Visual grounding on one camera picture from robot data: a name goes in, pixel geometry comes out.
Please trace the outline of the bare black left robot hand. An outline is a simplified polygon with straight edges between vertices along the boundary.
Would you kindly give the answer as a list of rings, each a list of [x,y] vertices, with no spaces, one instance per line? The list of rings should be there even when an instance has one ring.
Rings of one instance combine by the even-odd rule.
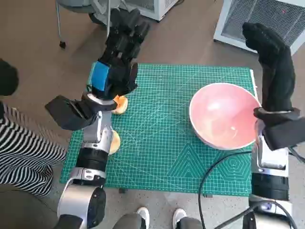
[[[149,23],[141,20],[138,9],[125,15],[112,9],[111,23],[106,48],[91,73],[91,92],[103,100],[112,100],[137,88],[138,64],[133,59],[137,58],[150,29]]]

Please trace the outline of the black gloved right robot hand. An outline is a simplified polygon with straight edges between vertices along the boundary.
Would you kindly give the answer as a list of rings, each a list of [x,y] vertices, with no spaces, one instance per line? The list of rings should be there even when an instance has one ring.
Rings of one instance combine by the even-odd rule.
[[[257,51],[263,69],[262,107],[268,112],[292,111],[295,69],[289,46],[261,23],[245,22],[242,28],[246,46]]]

